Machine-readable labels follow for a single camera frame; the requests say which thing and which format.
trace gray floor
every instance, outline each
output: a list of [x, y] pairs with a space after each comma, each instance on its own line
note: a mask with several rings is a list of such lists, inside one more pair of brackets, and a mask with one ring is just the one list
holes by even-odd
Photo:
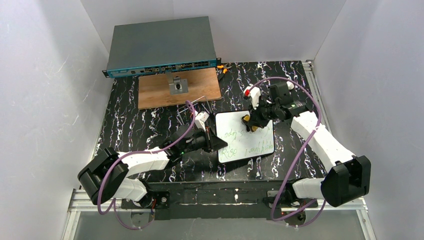
[[[308, 218], [316, 211], [308, 211]], [[123, 221], [129, 224], [130, 213], [121, 212]], [[147, 222], [147, 214], [141, 215]], [[156, 240], [364, 240], [355, 210], [328, 210], [311, 225], [299, 230], [286, 227], [284, 222], [265, 219], [173, 219], [155, 221], [143, 231], [122, 227], [113, 212], [99, 215], [82, 212], [75, 234], [76, 240], [108, 239], [156, 239]]]

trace pliers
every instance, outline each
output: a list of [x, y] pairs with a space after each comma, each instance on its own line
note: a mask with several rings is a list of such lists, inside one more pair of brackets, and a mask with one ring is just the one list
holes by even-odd
[[218, 75], [218, 82], [224, 78], [225, 74], [228, 72], [228, 69], [230, 69], [231, 67], [232, 66], [230, 66], [229, 63], [226, 63], [225, 65], [219, 65], [216, 67], [217, 69], [223, 69], [222, 73]]

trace wooden block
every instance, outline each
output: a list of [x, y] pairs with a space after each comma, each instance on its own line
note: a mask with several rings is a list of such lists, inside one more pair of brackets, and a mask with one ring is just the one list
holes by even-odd
[[206, 96], [208, 100], [221, 99], [215, 68], [173, 72], [173, 77], [187, 79], [188, 92], [171, 95], [166, 74], [140, 76], [138, 85], [138, 109], [151, 109], [194, 101]]

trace small whiteboard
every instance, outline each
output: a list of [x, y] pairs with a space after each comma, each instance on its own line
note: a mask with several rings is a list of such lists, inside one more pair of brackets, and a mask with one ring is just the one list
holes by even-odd
[[274, 127], [269, 121], [255, 132], [246, 131], [242, 117], [249, 111], [220, 112], [216, 114], [216, 135], [228, 146], [218, 150], [220, 163], [249, 159], [274, 153]]

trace black marble table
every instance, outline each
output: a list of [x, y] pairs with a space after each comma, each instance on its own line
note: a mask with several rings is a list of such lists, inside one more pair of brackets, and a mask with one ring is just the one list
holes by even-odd
[[[246, 110], [249, 101], [243, 99], [243, 90], [247, 85], [268, 77], [286, 77], [310, 91], [300, 61], [240, 62], [231, 65], [230, 72], [219, 83], [223, 99], [209, 102], [215, 113]], [[269, 83], [263, 83], [260, 88], [265, 90], [267, 85]], [[114, 80], [96, 151], [109, 146], [120, 152], [151, 149], [177, 130], [179, 123], [176, 111], [182, 105], [138, 110], [138, 88], [139, 81], [136, 77]], [[311, 100], [299, 89], [296, 89], [294, 98], [311, 104]], [[186, 114], [183, 118], [188, 124], [190, 116]], [[138, 177], [148, 183], [281, 181], [303, 139], [280, 121], [274, 121], [273, 124], [273, 155], [223, 164], [218, 162], [216, 152], [198, 150], [185, 154], [182, 161], [172, 169], [144, 172]], [[322, 178], [325, 174], [323, 164], [307, 147], [290, 178]]]

